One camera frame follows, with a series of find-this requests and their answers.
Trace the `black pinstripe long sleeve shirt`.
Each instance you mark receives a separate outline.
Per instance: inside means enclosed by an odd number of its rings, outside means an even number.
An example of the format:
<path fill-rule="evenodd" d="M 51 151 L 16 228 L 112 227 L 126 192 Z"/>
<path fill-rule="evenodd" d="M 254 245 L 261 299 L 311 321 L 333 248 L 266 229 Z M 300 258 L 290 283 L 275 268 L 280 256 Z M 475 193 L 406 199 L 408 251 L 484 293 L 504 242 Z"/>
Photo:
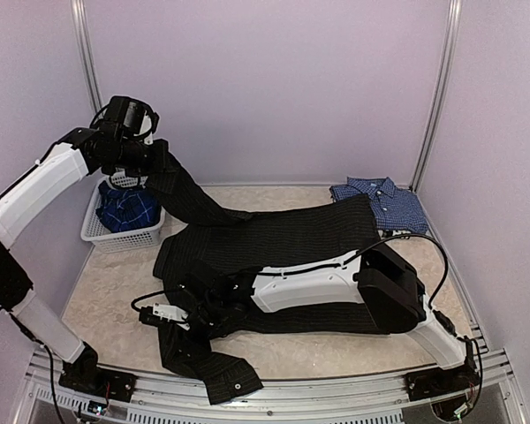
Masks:
<path fill-rule="evenodd" d="M 214 278 L 242 269 L 289 267 L 329 260 L 371 246 L 378 239 L 366 195 L 327 205 L 273 212 L 220 206 L 169 152 L 163 173 L 150 175 L 147 189 L 185 228 L 164 240 L 154 275 L 169 302 L 190 314 Z M 310 333 L 301 312 L 292 313 L 298 332 L 283 333 L 262 318 L 227 325 L 230 334 Z M 244 359 L 213 351 L 212 340 L 195 340 L 187 330 L 164 323 L 158 330 L 163 366 L 202 381 L 208 401 L 220 405 L 259 390 L 261 379 Z"/>

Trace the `white plastic laundry basket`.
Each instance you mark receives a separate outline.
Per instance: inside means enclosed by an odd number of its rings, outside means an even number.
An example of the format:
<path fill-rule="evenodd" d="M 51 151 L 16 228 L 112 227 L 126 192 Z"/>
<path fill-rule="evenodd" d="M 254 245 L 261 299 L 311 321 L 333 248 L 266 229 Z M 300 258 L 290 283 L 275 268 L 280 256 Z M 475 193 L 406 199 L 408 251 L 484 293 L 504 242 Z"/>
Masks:
<path fill-rule="evenodd" d="M 120 171 L 112 176 L 103 177 L 96 183 L 91 200 L 87 207 L 87 212 L 82 224 L 80 236 L 83 240 L 93 243 L 104 253 L 122 252 L 136 248 L 157 246 L 161 243 L 160 231 L 165 220 L 165 210 L 161 206 L 159 222 L 148 228 L 135 231 L 125 231 L 112 233 L 108 231 L 98 220 L 95 210 L 100 206 L 100 195 L 98 186 L 101 182 L 107 182 L 111 188 L 126 189 L 139 188 L 146 189 L 145 177 L 129 178 Z"/>

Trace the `blue checked shirt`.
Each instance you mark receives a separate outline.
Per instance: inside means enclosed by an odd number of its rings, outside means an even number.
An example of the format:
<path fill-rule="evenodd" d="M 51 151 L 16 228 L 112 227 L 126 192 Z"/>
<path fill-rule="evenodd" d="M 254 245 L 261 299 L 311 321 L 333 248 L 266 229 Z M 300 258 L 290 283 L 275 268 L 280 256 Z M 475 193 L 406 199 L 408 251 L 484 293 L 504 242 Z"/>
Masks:
<path fill-rule="evenodd" d="M 378 231 L 426 234 L 428 220 L 415 193 L 399 188 L 391 178 L 351 178 L 329 189 L 333 201 L 365 194 L 375 216 Z"/>

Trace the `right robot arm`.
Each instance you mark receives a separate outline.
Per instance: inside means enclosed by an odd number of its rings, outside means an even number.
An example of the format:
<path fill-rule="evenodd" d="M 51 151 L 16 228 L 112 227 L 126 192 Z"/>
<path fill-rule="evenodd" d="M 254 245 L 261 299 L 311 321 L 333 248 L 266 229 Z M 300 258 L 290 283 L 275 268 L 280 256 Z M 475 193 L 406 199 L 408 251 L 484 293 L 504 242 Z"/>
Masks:
<path fill-rule="evenodd" d="M 287 268 L 242 269 L 214 278 L 187 319 L 220 329 L 262 318 L 283 333 L 298 332 L 301 312 L 312 332 L 406 334 L 435 360 L 436 387 L 454 391 L 481 363 L 474 342 L 432 306 L 415 268 L 380 240 L 363 250 Z"/>

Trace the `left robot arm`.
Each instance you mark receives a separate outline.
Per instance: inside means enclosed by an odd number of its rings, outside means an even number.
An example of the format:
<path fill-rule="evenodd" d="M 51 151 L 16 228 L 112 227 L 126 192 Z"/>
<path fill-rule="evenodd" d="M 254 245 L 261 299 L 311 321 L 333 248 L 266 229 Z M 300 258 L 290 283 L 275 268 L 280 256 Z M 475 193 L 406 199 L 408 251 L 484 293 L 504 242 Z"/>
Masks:
<path fill-rule="evenodd" d="M 70 130 L 42 159 L 0 193 L 0 308 L 62 361 L 83 390 L 106 383 L 95 350 L 41 301 L 10 250 L 26 227 L 59 195 L 97 170 L 146 177 L 165 168 L 168 144 L 154 140 L 159 116 L 145 102 L 114 96 L 88 127 Z"/>

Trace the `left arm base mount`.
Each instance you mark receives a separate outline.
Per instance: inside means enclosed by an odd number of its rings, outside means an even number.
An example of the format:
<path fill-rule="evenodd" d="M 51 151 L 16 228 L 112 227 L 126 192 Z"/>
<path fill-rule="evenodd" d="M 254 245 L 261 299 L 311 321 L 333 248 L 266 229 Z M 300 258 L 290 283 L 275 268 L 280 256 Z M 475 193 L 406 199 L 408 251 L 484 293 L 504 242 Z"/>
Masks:
<path fill-rule="evenodd" d="M 74 362 L 63 361 L 59 384 L 67 389 L 88 395 L 129 403 L 137 376 L 98 366 L 98 353 L 84 343 L 82 352 Z"/>

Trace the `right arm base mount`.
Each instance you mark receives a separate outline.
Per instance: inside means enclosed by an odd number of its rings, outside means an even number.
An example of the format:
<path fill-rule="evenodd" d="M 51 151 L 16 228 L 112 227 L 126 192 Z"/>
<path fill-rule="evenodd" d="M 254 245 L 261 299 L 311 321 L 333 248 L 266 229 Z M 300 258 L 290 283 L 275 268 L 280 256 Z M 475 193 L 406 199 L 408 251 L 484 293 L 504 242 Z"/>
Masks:
<path fill-rule="evenodd" d="M 405 386 L 407 396 L 413 402 L 468 390 L 471 385 L 477 385 L 480 379 L 473 349 L 467 346 L 465 360 L 460 366 L 446 370 L 432 367 L 407 373 Z"/>

